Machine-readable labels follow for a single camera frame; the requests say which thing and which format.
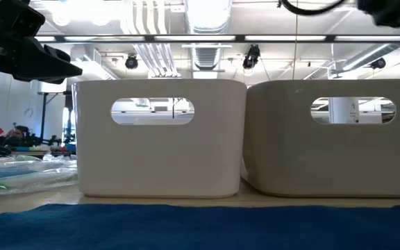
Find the white ceiling unit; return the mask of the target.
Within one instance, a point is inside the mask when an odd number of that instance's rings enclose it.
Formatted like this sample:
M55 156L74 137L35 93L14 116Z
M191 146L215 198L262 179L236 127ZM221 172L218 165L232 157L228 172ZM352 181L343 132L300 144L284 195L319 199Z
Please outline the white ceiling unit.
M67 80L60 84L39 82L38 92L41 93L62 93L67 90Z

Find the black stand pole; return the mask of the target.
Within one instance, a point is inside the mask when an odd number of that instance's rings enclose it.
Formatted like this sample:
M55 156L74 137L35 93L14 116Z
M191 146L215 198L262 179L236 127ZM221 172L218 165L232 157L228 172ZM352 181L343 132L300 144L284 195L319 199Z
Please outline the black stand pole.
M71 97L70 91L38 92L40 96L40 137L43 143L52 139L64 140L65 124L70 110L67 100Z

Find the white pillar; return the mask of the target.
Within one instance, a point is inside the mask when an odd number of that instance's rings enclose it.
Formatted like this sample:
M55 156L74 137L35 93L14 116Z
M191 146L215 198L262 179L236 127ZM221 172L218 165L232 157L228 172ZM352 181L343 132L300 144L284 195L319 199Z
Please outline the white pillar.
M329 122L331 124L357 124L359 103L357 97L331 97L328 100Z

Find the white ceiling pipes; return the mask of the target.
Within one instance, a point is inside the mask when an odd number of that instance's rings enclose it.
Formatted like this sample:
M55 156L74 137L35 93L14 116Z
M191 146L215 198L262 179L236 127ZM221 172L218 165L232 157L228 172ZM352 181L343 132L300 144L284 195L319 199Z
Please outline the white ceiling pipes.
M128 30L134 35L167 34L164 0L129 0ZM150 78L179 77L169 44L140 43L134 49L149 69Z

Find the white plastic bin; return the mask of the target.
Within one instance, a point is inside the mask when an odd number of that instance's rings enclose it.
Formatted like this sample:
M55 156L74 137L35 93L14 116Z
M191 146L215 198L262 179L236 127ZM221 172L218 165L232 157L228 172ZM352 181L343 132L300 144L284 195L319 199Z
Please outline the white plastic bin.
M72 87L78 188L91 197L215 198L240 186L247 87L227 79L83 81ZM185 98L186 124L122 125L125 98Z

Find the grey plastic bin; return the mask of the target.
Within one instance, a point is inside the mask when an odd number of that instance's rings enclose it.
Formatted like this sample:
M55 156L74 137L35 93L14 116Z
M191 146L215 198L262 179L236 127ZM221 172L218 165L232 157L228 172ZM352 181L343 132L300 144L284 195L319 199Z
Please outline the grey plastic bin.
M321 97L385 97L385 124L320 124ZM269 81L247 90L243 177L286 197L400 197L400 79Z

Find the blue cloth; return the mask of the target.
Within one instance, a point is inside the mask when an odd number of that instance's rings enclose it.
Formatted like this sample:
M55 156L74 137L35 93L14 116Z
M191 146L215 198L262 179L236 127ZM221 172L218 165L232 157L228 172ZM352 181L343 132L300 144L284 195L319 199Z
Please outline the blue cloth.
M47 204L1 213L0 250L400 250L400 206Z

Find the black overhead frame beam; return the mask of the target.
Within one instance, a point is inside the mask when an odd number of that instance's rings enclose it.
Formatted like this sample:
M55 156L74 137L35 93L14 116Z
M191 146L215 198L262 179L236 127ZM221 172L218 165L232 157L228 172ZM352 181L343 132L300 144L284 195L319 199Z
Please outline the black overhead frame beam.
M42 43L379 43L400 44L400 35L38 35Z

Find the silver ceiling duct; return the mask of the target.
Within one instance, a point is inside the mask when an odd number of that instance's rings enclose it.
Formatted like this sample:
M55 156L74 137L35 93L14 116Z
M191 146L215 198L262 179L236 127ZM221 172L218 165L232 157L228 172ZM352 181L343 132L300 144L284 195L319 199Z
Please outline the silver ceiling duct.
M184 0L184 7L189 33L228 33L232 0Z

